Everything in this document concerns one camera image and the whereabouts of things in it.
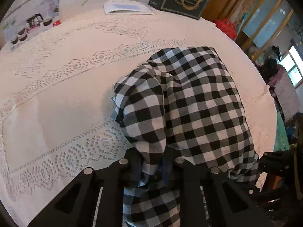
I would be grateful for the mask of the black white checkered garment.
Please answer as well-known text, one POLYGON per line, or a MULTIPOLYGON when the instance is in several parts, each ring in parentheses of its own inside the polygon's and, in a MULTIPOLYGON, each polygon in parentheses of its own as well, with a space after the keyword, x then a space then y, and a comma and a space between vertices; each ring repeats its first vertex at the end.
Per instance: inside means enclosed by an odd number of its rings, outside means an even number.
POLYGON ((166 148, 194 165, 255 184, 258 155, 235 83, 212 47, 162 49, 114 87, 113 119, 143 157, 139 186, 124 190, 128 226, 179 226, 178 190, 161 177, 166 148))

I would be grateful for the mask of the green cloth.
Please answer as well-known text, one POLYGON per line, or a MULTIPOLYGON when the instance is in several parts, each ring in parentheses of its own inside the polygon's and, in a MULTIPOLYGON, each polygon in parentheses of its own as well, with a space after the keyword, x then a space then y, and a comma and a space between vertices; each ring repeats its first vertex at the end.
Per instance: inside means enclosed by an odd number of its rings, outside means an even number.
POLYGON ((276 137, 275 137, 274 152, 288 151, 289 149, 290 149, 290 145, 288 142, 284 122, 283 122, 280 112, 277 111, 277 124, 276 124, 276 137))

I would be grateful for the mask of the white lace tablecloth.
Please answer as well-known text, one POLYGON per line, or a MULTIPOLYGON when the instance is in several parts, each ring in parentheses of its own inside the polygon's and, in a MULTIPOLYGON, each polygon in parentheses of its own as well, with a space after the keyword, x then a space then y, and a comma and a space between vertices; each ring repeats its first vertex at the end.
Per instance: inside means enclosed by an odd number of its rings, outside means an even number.
POLYGON ((209 46, 239 91, 258 155, 274 149, 276 108, 247 55, 214 23, 158 11, 93 10, 1 49, 1 202, 30 221, 84 168, 121 158, 113 87, 163 48, 209 46))

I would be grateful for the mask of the red mesh bag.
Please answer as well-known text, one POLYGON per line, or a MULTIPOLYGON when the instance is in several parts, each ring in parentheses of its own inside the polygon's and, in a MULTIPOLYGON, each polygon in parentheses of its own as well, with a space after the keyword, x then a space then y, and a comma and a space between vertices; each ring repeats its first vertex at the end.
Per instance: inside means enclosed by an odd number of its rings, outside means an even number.
POLYGON ((231 40, 235 40, 237 37, 236 26, 230 22, 229 19, 219 20, 215 19, 214 23, 218 29, 220 29, 231 40))

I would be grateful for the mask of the cookware product box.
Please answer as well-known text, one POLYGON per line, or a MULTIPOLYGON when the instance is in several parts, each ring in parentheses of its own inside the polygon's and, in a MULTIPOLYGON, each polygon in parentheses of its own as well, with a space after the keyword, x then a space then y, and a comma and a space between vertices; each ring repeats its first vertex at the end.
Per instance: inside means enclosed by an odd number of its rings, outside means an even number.
POLYGON ((39 33, 61 23, 61 0, 27 0, 6 15, 1 28, 5 48, 13 51, 39 33))

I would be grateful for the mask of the white paper booklet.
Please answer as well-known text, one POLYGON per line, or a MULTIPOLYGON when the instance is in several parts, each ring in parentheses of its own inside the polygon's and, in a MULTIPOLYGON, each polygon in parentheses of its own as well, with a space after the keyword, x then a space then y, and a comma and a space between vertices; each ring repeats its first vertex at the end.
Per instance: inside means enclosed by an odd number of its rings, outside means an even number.
POLYGON ((151 9, 142 3, 129 0, 109 0, 103 4, 106 15, 128 13, 128 14, 146 14, 153 15, 151 9))

